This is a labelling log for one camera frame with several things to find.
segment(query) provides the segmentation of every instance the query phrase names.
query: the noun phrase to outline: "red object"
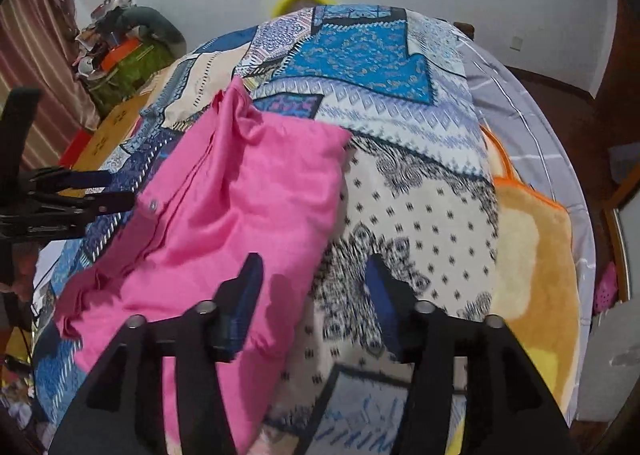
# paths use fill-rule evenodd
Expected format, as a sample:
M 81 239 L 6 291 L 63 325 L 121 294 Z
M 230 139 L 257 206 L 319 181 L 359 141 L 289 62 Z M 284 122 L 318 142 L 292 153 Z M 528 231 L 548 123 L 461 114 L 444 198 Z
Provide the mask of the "red object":
M 86 145 L 89 144 L 89 141 L 91 140 L 92 136 L 93 135 L 88 130 L 82 129 L 78 131 L 73 141 L 71 141 L 71 144 L 62 154 L 62 157 L 60 157 L 58 164 L 65 168 L 73 167 L 73 165 L 76 163 L 76 161 L 80 157 L 82 150 L 86 148 Z
M 129 38 L 122 45 L 118 45 L 116 48 L 111 49 L 102 60 L 100 67 L 102 67 L 102 70 L 105 72 L 109 72 L 109 70 L 113 69 L 119 61 L 126 58 L 135 49 L 140 47 L 140 45 L 142 45 L 140 40 L 136 38 Z

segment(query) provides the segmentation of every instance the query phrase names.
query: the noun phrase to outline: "person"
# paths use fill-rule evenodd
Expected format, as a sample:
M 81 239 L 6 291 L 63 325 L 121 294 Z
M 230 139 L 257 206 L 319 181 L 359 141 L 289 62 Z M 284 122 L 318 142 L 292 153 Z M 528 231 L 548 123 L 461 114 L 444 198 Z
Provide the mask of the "person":
M 12 258 L 14 261 L 14 282 L 0 280 L 0 292 L 14 293 L 18 299 L 30 303 L 33 298 L 33 278 L 36 275 L 36 263 L 40 244 L 38 242 L 23 242 L 12 244 Z

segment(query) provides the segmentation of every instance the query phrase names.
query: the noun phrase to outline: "gray striped sheet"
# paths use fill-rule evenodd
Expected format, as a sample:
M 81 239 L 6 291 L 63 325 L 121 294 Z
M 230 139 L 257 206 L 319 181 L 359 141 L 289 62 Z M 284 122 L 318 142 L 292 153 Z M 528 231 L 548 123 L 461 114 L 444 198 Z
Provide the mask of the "gray striped sheet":
M 462 54 L 481 123 L 500 139 L 522 180 L 562 204 L 571 217 L 572 249 L 580 295 L 580 358 L 565 416 L 570 423 L 577 406 L 595 284 L 596 254 L 587 205 L 564 148 L 524 86 L 496 58 L 471 40 L 461 39 L 458 51 Z

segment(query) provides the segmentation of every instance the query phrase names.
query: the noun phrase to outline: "wall outlet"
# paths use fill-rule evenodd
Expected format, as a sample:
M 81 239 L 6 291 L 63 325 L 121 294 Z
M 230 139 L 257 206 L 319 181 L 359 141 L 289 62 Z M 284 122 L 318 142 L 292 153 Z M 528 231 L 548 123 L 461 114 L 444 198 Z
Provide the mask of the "wall outlet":
M 513 38 L 511 38 L 511 45 L 509 46 L 509 48 L 520 52 L 522 50 L 522 41 L 522 38 L 514 36 Z

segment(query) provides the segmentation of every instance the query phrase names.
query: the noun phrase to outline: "cable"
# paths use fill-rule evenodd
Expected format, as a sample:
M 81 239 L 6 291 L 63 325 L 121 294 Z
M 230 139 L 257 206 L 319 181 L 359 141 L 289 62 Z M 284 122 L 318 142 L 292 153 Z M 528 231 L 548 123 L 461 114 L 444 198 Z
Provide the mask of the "cable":
M 42 281 L 43 281 L 45 278 L 47 278 L 47 275 L 51 272 L 51 269 L 53 269 L 53 268 L 56 266 L 56 264 L 58 263 L 58 260 L 60 260 L 60 257 L 58 257 L 58 259 L 57 259 L 55 262 L 53 262 L 53 263 L 51 264 L 51 267 L 49 267 L 49 269 L 47 270 L 47 272 L 46 272 L 44 275 L 42 275 L 42 278 L 40 278 L 40 281 L 39 281 L 39 282 L 37 282 L 37 284 L 36 284 L 36 285 L 35 285 L 35 287 L 33 288 L 33 292 L 34 292 L 34 294 L 35 294 L 35 292 L 40 288 L 40 286 L 41 286 L 41 284 L 42 284 Z
M 51 272 L 51 270 L 58 264 L 58 261 L 60 260 L 60 257 L 58 257 L 56 259 L 56 261 L 54 263 L 51 264 L 51 267 L 49 267 L 49 269 L 47 270 L 47 272 L 40 278 L 40 280 L 37 282 L 37 284 L 34 286 L 33 288 L 33 295 L 36 294 L 36 292 L 38 291 L 38 289 L 43 285 L 42 282 L 44 281 L 45 278 L 47 278 L 47 276 L 49 275 L 49 273 Z M 36 311 L 36 308 L 33 305 L 33 297 L 31 298 L 31 313 L 33 314 L 33 321 L 34 323 L 36 321 L 38 321 L 40 319 L 40 314 L 42 313 L 42 310 L 40 310 L 40 312 Z
M 35 373 L 35 367 L 33 366 L 33 358 L 31 358 L 31 347 L 29 346 L 29 343 L 27 343 L 27 338 L 24 335 L 23 330 L 18 327 L 18 330 L 20 330 L 20 336 L 22 336 L 22 341 L 24 342 L 24 348 L 27 349 L 27 359 L 29 359 L 29 364 L 31 366 L 31 378 L 33 379 L 33 398 L 37 401 L 38 400 L 38 392 L 36 390 L 36 373 Z

